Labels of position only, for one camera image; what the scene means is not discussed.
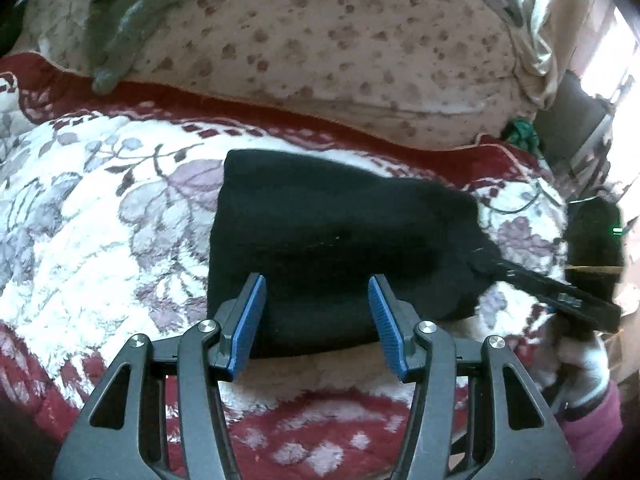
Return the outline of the maroon sleeved right forearm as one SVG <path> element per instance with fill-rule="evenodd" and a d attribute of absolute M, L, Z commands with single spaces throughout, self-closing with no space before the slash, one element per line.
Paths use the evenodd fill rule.
<path fill-rule="evenodd" d="M 609 382 L 591 401 L 562 411 L 558 422 L 579 477 L 585 479 L 605 459 L 623 432 L 620 390 L 614 382 Z"/>

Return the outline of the white gloved right hand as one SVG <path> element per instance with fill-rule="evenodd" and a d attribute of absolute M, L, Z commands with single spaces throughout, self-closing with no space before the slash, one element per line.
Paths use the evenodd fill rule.
<path fill-rule="evenodd" d="M 529 374 L 540 390 L 555 392 L 551 404 L 572 410 L 600 401 L 611 379 L 599 334 L 563 313 L 552 314 L 541 327 Z"/>

